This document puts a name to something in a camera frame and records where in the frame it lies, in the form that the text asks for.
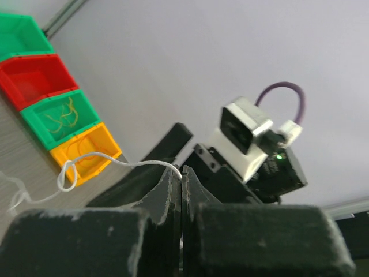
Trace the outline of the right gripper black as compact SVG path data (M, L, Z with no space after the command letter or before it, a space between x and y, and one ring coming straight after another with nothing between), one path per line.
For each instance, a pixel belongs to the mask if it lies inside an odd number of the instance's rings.
M281 196L307 185L307 178L291 148L269 156L247 185L213 148L196 144L183 163L222 203L281 203Z

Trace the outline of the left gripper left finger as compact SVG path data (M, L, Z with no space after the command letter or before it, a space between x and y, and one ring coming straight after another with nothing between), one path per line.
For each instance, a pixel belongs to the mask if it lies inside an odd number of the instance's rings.
M165 169L158 184L136 208L150 215L141 244L138 276L179 276L181 180Z

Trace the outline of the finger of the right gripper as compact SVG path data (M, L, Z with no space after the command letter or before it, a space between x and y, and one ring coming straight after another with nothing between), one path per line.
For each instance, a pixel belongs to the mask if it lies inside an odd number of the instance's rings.
M183 123L175 123L144 157L144 161L159 160L173 163L192 136L192 132ZM157 185L164 170L165 167L160 165L135 167L115 185L88 202L86 206L88 208L120 207L137 202Z

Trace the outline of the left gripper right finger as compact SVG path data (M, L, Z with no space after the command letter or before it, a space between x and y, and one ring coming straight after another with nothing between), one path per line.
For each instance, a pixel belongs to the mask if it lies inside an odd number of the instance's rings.
M231 275L231 224L227 206L184 166L182 233L184 276Z

